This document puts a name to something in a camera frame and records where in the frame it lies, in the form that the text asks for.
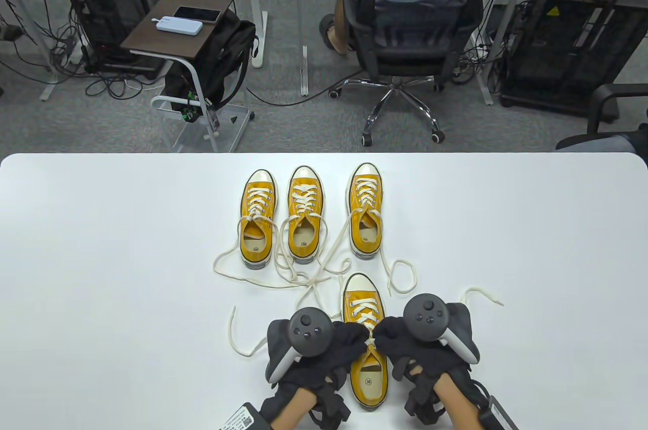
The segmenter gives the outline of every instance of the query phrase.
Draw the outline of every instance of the sneaker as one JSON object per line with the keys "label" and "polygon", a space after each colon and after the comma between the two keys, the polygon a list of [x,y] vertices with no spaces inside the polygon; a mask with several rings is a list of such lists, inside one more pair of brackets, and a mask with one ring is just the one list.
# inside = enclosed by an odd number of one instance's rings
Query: sneaker
{"label": "sneaker", "polygon": [[324,189],[313,169],[298,167],[290,179],[288,194],[288,245],[293,259],[301,264],[317,257],[321,238],[319,229],[324,211]]}
{"label": "sneaker", "polygon": [[[363,324],[370,332],[385,318],[380,294],[363,273],[354,273],[347,280],[342,294],[342,320]],[[387,358],[374,344],[351,365],[351,388],[365,409],[375,410],[387,396]]]}
{"label": "sneaker", "polygon": [[275,178],[265,169],[252,174],[243,190],[240,250],[243,263],[252,270],[264,268],[272,254],[276,192]]}
{"label": "sneaker", "polygon": [[382,178],[374,164],[361,164],[347,187],[351,249],[361,259],[375,256],[382,241]]}

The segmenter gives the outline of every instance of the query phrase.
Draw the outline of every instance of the smartphone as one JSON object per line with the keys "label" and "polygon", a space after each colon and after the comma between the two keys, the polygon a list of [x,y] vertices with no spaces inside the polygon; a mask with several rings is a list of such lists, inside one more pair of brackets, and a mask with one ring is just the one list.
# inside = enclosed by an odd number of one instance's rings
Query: smartphone
{"label": "smartphone", "polygon": [[174,17],[181,19],[199,20],[204,23],[215,23],[220,11],[197,9],[195,7],[178,7]]}

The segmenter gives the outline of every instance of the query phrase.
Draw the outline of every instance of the black glove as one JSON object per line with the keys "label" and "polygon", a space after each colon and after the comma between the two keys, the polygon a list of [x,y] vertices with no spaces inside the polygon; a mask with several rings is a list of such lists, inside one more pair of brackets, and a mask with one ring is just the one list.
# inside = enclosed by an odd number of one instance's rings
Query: black glove
{"label": "black glove", "polygon": [[261,406],[261,415],[272,423],[293,398],[299,388],[306,388],[317,396],[314,411],[321,412],[317,420],[310,418],[322,430],[335,430],[347,421],[350,411],[342,396],[335,393],[344,385],[351,363],[367,351],[368,329],[355,323],[333,322],[333,340],[329,349],[314,358],[301,358],[278,382],[277,393]]}
{"label": "black glove", "polygon": [[[396,381],[405,376],[415,387],[405,404],[405,410],[416,416],[424,425],[431,425],[439,420],[444,409],[435,411],[433,405],[439,403],[434,392],[434,385],[440,376],[448,373],[468,374],[468,363],[440,342],[421,342],[414,338],[405,326],[402,317],[386,317],[373,330],[376,349],[387,356],[393,365],[392,375]],[[423,372],[411,375],[411,371],[420,365]]]}

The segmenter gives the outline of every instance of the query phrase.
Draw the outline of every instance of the desk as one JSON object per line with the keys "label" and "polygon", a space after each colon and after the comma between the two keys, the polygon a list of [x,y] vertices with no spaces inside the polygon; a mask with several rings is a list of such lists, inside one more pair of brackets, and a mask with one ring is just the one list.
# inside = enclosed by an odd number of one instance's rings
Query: desk
{"label": "desk", "polygon": [[[254,169],[272,171],[280,221],[293,168],[312,165],[334,237],[348,175],[364,161],[384,178],[387,259],[414,262],[417,292],[457,300],[480,285],[505,303],[468,299],[481,351],[473,374],[519,428],[645,428],[648,171],[616,153],[7,157],[0,428],[214,430],[242,402],[259,407],[272,394],[267,356],[237,356],[227,318],[237,304],[234,337],[251,349],[301,291],[212,272],[234,242],[241,189]],[[333,261],[347,256],[343,243]],[[387,296],[380,261],[352,259],[387,313],[402,314],[409,296]],[[249,273],[236,254],[224,268]],[[327,284],[331,309],[338,286]],[[386,403],[365,412],[345,386],[352,416],[340,428],[421,428],[403,410],[408,389],[392,381]]]}
{"label": "desk", "polygon": [[[178,7],[197,7],[198,9],[215,9],[225,11],[229,7],[231,0],[159,0],[155,7],[142,19],[136,28],[128,35],[126,40],[121,44],[122,48],[129,49],[131,53],[166,59],[167,61],[179,62],[184,65],[191,73],[196,96],[198,100],[188,101],[187,98],[175,98],[166,95],[156,96],[151,100],[151,107],[155,111],[159,121],[164,141],[167,148],[174,152],[180,152],[186,146],[194,146],[196,140],[200,140],[200,135],[185,123],[183,130],[172,140],[171,133],[166,128],[164,119],[184,121],[182,114],[171,109],[171,103],[187,104],[199,106],[203,115],[196,121],[207,129],[207,137],[211,143],[214,152],[233,152],[238,145],[238,141],[243,134],[243,130],[248,124],[250,118],[250,109],[245,106],[227,104],[213,112],[208,109],[202,87],[196,72],[191,64],[191,60],[196,59],[199,52],[207,43],[209,37],[215,29],[213,24],[204,24],[203,28],[197,35],[173,34],[171,32],[162,32],[155,27],[151,21],[153,18],[162,18],[164,16],[173,16]],[[243,74],[242,68],[238,69],[237,77],[233,80],[236,84],[238,74]],[[245,81],[241,84],[244,97],[247,99]],[[227,98],[231,90],[225,88],[224,98]]]}

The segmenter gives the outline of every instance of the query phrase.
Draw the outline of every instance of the qr code label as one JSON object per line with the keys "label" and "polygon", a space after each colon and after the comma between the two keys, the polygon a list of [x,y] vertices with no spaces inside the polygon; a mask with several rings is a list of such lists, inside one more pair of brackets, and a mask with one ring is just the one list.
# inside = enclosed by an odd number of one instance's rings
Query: qr code label
{"label": "qr code label", "polygon": [[246,430],[252,427],[254,418],[245,406],[242,406],[238,411],[229,417],[229,420],[221,427],[221,430]]}

